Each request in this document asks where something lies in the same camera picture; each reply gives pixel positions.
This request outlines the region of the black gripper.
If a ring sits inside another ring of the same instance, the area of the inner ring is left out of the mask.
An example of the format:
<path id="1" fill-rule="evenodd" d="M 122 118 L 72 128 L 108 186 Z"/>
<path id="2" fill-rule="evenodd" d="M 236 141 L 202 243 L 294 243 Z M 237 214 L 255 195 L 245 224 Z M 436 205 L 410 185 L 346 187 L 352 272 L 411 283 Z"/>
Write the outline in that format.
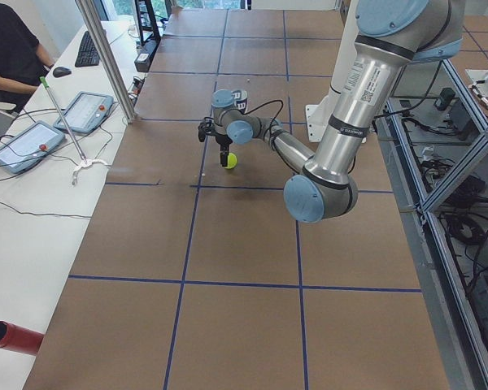
<path id="1" fill-rule="evenodd" d="M 232 144 L 232 140 L 226 134 L 216 134 L 216 142 L 220 146 L 220 165 L 222 167 L 227 166 L 227 150 Z"/>

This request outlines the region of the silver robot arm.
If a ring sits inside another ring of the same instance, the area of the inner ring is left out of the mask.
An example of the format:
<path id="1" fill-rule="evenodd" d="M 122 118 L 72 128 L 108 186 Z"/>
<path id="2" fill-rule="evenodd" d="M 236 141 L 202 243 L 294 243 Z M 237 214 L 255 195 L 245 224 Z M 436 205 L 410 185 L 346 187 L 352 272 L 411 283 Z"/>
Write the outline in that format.
<path id="1" fill-rule="evenodd" d="M 274 119 L 243 114 L 233 93 L 213 93 L 216 133 L 238 145 L 269 143 L 293 171 L 283 189 L 286 209 L 304 223 L 348 213 L 357 201 L 349 168 L 400 70 L 409 63 L 448 59 L 462 42 L 463 1 L 360 1 L 348 12 L 359 32 L 356 57 L 316 151 Z"/>

